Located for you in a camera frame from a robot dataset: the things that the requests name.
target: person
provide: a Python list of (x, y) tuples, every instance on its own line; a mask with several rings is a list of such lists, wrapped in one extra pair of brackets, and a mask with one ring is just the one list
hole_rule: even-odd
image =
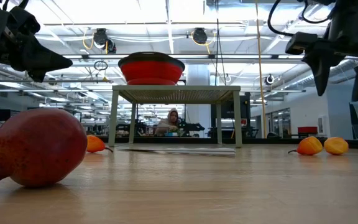
[(168, 131), (176, 131), (179, 128), (179, 115), (175, 108), (168, 113), (167, 119), (161, 119), (155, 130), (155, 135), (164, 136)]

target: table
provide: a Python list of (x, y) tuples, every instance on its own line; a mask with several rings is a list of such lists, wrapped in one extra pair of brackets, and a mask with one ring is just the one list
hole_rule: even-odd
[(116, 141), (118, 96), (132, 103), (129, 143), (134, 143), (136, 104), (207, 104), (216, 105), (218, 144), (222, 144), (221, 103), (234, 101), (234, 127), (236, 147), (242, 147), (241, 112), (239, 86), (163, 86), (163, 85), (121, 85), (112, 87), (109, 146)]

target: wooden tabletop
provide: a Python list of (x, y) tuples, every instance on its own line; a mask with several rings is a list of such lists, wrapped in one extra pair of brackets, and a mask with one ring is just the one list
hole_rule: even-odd
[(358, 223), (358, 150), (288, 155), (294, 148), (246, 145), (235, 157), (87, 154), (54, 187), (1, 181), (0, 223)]

